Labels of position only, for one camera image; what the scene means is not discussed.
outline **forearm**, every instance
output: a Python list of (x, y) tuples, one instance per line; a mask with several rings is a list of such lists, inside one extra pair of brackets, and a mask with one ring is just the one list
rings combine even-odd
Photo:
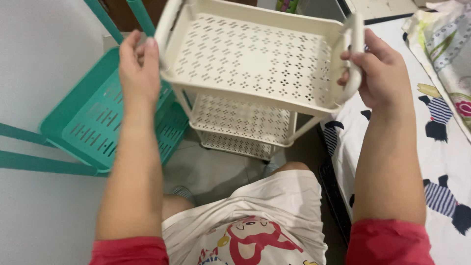
[(366, 218), (425, 223), (425, 199), (412, 104), (372, 111), (355, 176), (353, 221)]
[(125, 109), (116, 158), (97, 220), (97, 240), (161, 236), (162, 168), (154, 112)]

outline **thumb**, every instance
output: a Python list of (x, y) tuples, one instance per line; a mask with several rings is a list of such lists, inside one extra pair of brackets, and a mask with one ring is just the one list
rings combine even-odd
[(159, 47), (154, 38), (148, 37), (144, 48), (143, 70), (159, 76)]
[(350, 60), (361, 67), (367, 75), (377, 75), (382, 68), (383, 63), (373, 54), (369, 52), (354, 52), (350, 56)]

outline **left hand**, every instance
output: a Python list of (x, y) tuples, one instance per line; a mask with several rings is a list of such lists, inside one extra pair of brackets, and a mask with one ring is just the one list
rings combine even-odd
[(124, 98), (124, 110), (155, 111), (159, 99), (159, 49), (153, 38), (137, 47), (141, 33), (134, 30), (121, 44), (119, 76)]

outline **red cartoon character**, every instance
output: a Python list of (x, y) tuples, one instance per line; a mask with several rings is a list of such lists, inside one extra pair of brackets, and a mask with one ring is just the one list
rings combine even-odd
[(229, 252), (235, 265), (257, 265), (261, 252), (266, 246), (287, 250), (303, 250), (289, 239), (278, 224), (265, 218), (250, 216), (230, 224), (224, 236), (218, 241), (218, 247), (229, 242)]

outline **cream storage rack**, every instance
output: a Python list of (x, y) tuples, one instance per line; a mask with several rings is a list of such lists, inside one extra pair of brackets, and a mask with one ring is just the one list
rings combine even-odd
[[(361, 71), (340, 59), (362, 52), (363, 20), (345, 24), (220, 0), (168, 0), (155, 38), (201, 144), (270, 160), (357, 91)], [(345, 87), (336, 80), (349, 67)], [(185, 92), (193, 92), (193, 104)], [(296, 129), (297, 113), (313, 117)]]

